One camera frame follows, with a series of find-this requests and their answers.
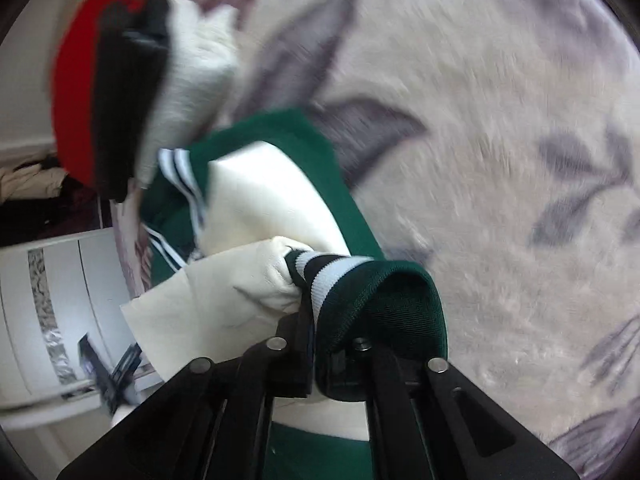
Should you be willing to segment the green and cream varsity jacket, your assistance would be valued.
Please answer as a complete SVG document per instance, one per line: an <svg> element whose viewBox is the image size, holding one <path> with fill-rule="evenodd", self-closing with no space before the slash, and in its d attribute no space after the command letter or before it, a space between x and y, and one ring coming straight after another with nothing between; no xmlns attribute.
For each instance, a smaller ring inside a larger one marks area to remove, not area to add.
<svg viewBox="0 0 640 480"><path fill-rule="evenodd" d="M237 358L303 300L318 359L357 337L406 359L446 356L432 278L385 258L331 145L299 110L161 148L140 214L152 285L122 313L163 379L200 356Z"/></svg>

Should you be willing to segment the black folded garment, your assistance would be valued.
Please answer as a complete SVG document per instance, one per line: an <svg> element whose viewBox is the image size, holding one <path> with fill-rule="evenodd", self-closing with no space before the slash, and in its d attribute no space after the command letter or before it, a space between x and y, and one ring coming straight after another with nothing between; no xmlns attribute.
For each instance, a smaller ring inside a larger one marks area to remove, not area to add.
<svg viewBox="0 0 640 480"><path fill-rule="evenodd" d="M143 0L138 10L110 4L99 20L91 109L96 187L126 200L146 118L162 82L170 39L167 0Z"/></svg>

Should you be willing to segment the clothes pile in drawer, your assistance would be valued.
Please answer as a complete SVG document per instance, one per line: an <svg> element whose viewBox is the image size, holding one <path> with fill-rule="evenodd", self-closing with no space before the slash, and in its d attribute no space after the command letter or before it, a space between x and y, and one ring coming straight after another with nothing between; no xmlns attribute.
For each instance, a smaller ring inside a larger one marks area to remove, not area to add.
<svg viewBox="0 0 640 480"><path fill-rule="evenodd" d="M101 229L101 201L54 156L1 168L3 247Z"/></svg>

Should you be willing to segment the white drawer cabinet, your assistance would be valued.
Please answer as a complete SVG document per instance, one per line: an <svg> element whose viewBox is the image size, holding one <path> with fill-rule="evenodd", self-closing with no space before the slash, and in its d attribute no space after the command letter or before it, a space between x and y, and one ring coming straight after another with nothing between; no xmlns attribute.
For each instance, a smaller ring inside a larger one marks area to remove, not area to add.
<svg viewBox="0 0 640 480"><path fill-rule="evenodd" d="M101 407L81 366L87 337L115 368L134 336L120 308L130 299L113 230L37 240L1 251L1 426L62 422Z"/></svg>

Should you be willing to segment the floral plush bed blanket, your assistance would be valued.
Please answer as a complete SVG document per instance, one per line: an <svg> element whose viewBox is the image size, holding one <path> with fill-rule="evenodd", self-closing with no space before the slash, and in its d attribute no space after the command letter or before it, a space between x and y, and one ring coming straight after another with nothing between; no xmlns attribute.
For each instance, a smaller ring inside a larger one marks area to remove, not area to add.
<svg viewBox="0 0 640 480"><path fill-rule="evenodd" d="M295 106L457 367L582 479L639 474L639 51L603 0L192 0L232 122Z"/></svg>

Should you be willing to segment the red folded garment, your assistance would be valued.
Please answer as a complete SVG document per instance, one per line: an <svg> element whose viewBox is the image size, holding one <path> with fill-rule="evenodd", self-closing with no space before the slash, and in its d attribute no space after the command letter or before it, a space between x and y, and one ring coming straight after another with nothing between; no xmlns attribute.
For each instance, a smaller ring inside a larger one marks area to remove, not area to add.
<svg viewBox="0 0 640 480"><path fill-rule="evenodd" d="M141 0L84 0L64 32L51 74L51 119L58 161L87 188L96 185L91 107L98 21L111 3L122 3L128 10L141 6Z"/></svg>

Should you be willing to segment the white fuzzy folded garment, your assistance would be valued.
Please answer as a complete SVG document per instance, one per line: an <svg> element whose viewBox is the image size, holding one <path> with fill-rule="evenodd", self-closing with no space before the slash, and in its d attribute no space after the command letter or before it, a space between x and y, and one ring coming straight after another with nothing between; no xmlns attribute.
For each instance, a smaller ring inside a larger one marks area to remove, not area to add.
<svg viewBox="0 0 640 480"><path fill-rule="evenodd" d="M142 188L153 180L162 148L184 148L217 116L239 67L238 10L222 4L203 13L191 0L168 4L166 72L146 118L134 166Z"/></svg>

